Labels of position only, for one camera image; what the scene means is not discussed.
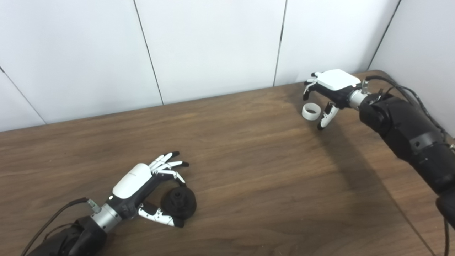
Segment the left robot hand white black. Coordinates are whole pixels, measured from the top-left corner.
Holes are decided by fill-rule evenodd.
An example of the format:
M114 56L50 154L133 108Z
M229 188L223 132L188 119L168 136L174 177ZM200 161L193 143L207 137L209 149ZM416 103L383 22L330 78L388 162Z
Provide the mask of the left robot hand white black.
M130 220L140 217L177 228L184 227L184 220L172 216L154 204L146 202L146 198L161 183L172 180L186 188L186 182L174 167L188 167L184 161L170 160L179 152L169 152L158 156L150 164L139 163L133 167L113 188L112 195L106 204L115 212L114 217Z

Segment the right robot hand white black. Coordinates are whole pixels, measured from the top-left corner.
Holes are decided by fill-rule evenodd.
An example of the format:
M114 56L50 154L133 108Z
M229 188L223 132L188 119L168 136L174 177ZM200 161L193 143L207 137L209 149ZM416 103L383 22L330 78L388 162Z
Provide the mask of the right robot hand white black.
M366 97L361 92L359 78L340 69L315 72L311 76L304 83L306 88L303 100L308 100L311 92L317 92L329 100L317 125L318 130L324 130L340 109L352 108L358 111Z

